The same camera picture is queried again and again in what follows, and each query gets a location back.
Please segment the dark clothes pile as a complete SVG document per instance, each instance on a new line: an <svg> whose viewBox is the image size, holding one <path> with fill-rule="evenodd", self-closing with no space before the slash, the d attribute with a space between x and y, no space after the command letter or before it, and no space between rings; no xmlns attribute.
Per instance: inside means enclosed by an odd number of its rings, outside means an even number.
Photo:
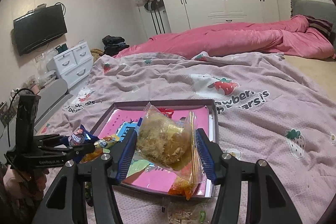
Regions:
<svg viewBox="0 0 336 224"><path fill-rule="evenodd" d="M115 56L119 52L129 48L125 39L120 36L107 35L102 39L102 43L104 44L104 54L108 56Z"/></svg>

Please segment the green pouch with yellow cake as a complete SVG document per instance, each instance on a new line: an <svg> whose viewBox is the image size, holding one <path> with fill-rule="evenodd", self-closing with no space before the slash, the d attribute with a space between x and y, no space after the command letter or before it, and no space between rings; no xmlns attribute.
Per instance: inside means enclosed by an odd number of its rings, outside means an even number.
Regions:
<svg viewBox="0 0 336 224"><path fill-rule="evenodd" d="M129 170L127 172L127 177L132 176L136 173L139 173L147 168L148 165L150 165L151 162L144 160L144 159L133 159L131 161Z"/></svg>

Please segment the yellow wafer bar packet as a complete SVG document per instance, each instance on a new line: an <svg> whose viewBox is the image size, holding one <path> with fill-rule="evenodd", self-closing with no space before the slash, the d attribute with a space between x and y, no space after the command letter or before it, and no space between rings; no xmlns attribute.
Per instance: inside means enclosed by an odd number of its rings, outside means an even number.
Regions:
<svg viewBox="0 0 336 224"><path fill-rule="evenodd" d="M86 154L80 161L80 164L84 164L86 162L92 161L99 156L101 156L104 152L109 153L110 147L115 145L120 141L120 137L117 136L116 134L113 135L108 135L103 137L102 139L98 139L94 143L95 150L92 153Z"/></svg>

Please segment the striped dark pillow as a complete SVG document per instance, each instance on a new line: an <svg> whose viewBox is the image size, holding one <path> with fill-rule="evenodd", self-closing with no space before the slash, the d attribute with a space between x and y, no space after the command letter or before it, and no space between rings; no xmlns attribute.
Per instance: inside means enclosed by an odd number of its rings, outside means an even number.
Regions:
<svg viewBox="0 0 336 224"><path fill-rule="evenodd" d="M333 24L324 19L315 19L312 16L305 16L310 28L318 30L325 38L329 39Z"/></svg>

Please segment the grey bed headboard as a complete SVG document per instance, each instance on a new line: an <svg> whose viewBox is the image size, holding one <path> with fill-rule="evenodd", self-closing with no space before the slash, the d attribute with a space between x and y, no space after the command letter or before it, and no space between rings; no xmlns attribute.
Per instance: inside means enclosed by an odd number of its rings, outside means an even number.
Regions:
<svg viewBox="0 0 336 224"><path fill-rule="evenodd" d="M291 16L304 15L315 18L319 21L328 21L332 24L330 28L329 42L335 48L335 5L305 0L290 0Z"/></svg>

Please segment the white drawer cabinet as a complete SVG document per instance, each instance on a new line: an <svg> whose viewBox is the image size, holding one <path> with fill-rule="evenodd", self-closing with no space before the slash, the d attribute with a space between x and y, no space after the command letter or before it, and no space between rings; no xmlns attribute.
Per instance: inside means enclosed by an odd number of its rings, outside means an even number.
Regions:
<svg viewBox="0 0 336 224"><path fill-rule="evenodd" d="M82 42L58 55L47 63L48 71L55 71L58 79L63 79L68 89L86 78L93 66L93 56L87 42Z"/></svg>

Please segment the orange rice cracker packet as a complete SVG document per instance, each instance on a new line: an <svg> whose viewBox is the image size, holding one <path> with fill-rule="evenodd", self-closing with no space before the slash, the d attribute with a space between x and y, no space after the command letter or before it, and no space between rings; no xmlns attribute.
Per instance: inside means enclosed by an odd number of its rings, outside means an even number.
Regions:
<svg viewBox="0 0 336 224"><path fill-rule="evenodd" d="M197 183L192 183L183 178L176 177L167 193L171 196L183 196L186 200L189 200L195 193L197 187Z"/></svg>

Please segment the red candy tube packet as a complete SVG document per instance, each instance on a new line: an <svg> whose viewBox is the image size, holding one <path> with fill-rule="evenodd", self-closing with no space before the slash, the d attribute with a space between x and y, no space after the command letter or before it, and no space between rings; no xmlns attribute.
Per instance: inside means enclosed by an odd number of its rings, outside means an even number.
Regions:
<svg viewBox="0 0 336 224"><path fill-rule="evenodd" d="M174 110L173 109L167 109L167 108L163 108L163 107L160 107L158 108L158 110L163 114L165 115L166 117L168 118L172 118L173 114L174 114Z"/></svg>

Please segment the black wall television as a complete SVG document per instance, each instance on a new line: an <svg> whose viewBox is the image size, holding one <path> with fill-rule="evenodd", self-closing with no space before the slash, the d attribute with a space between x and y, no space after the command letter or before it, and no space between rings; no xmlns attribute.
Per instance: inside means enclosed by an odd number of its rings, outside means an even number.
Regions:
<svg viewBox="0 0 336 224"><path fill-rule="evenodd" d="M26 55L67 33L61 4L38 9L13 21L14 46Z"/></svg>

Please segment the clear nougat cracker packet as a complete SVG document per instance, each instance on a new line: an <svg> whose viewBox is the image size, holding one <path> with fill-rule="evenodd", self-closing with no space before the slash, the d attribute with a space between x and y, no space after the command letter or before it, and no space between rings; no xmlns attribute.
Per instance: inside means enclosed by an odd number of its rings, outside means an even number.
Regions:
<svg viewBox="0 0 336 224"><path fill-rule="evenodd" d="M162 212L166 223L210 223L213 202L211 200L162 199Z"/></svg>

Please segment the clear meat floss cake packet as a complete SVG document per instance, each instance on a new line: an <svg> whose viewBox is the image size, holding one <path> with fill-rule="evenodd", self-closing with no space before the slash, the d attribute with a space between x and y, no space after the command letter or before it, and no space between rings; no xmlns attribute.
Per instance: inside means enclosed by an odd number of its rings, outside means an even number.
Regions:
<svg viewBox="0 0 336 224"><path fill-rule="evenodd" d="M139 127L136 150L156 166L199 184L203 175L196 129L197 116L193 111L187 113L185 120L175 121L148 103Z"/></svg>

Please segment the blue oreo packet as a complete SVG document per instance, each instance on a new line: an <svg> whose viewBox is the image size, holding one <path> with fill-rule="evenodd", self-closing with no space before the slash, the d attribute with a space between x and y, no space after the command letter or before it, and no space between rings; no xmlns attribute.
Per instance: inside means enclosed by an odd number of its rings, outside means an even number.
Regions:
<svg viewBox="0 0 336 224"><path fill-rule="evenodd" d="M91 135L83 125L81 125L68 137L68 144L71 147L87 143L94 143L96 141L98 141L98 137Z"/></svg>

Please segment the grey bench seat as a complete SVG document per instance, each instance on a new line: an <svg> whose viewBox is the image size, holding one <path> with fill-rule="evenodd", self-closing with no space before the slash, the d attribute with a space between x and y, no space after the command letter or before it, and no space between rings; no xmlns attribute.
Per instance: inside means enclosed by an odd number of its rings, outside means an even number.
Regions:
<svg viewBox="0 0 336 224"><path fill-rule="evenodd" d="M57 79L39 93L41 99L35 119L34 132L37 134L48 120L70 99L68 85L64 79Z"/></svg>

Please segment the pink quilt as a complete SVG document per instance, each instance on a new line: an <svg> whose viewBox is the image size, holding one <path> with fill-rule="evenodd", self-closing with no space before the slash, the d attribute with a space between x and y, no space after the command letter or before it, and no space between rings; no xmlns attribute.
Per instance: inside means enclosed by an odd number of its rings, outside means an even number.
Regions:
<svg viewBox="0 0 336 224"><path fill-rule="evenodd" d="M272 23L222 23L203 26L178 34L161 34L132 46L117 58L139 53L172 53L190 59L201 52L226 56L244 52L285 53L307 59L327 59L334 47L307 18L297 15Z"/></svg>

